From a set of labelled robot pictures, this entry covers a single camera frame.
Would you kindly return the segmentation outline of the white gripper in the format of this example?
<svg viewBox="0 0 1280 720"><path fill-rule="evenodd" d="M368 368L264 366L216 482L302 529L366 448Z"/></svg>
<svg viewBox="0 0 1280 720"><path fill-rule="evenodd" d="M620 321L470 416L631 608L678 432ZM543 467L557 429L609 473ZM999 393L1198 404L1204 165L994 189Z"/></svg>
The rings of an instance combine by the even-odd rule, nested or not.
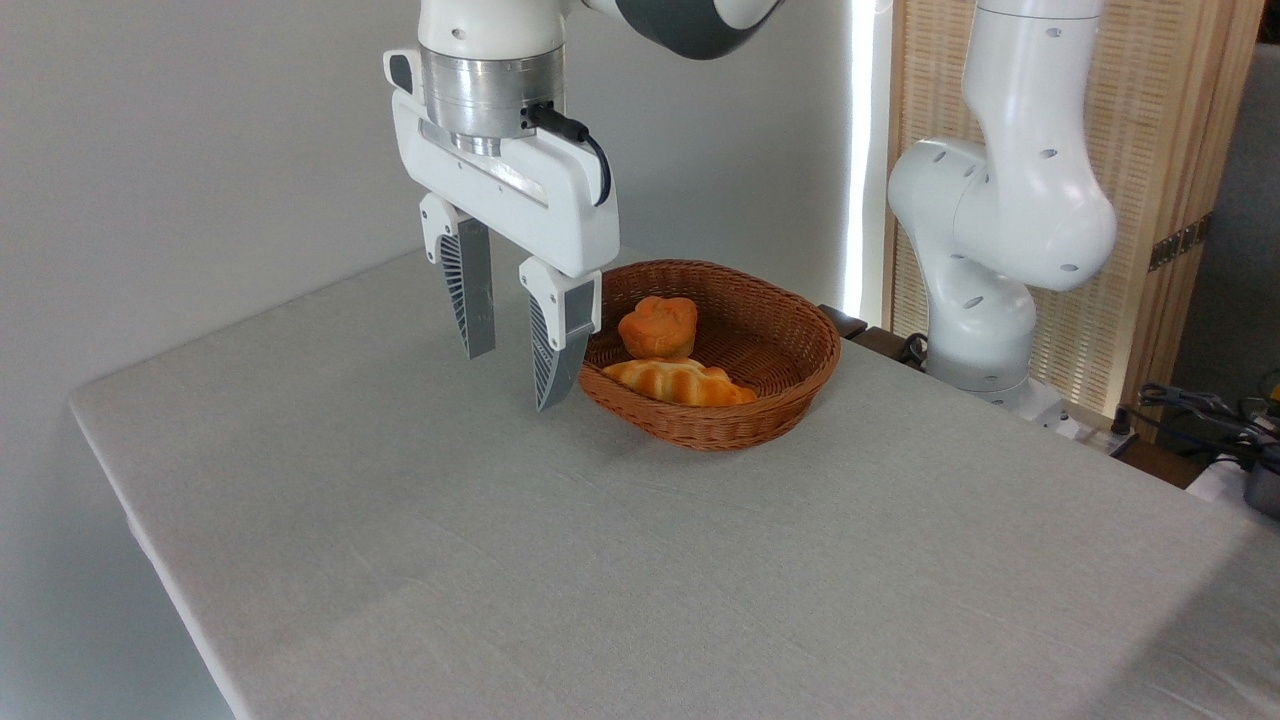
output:
<svg viewBox="0 0 1280 720"><path fill-rule="evenodd" d="M426 258L440 268L467 357L497 343L490 229L535 256L518 274L535 405L545 411L577 382L602 328L596 269L620 250L607 159L557 111L564 54L472 60L406 47L385 53L383 65L399 159L428 192L419 204Z"/></svg>

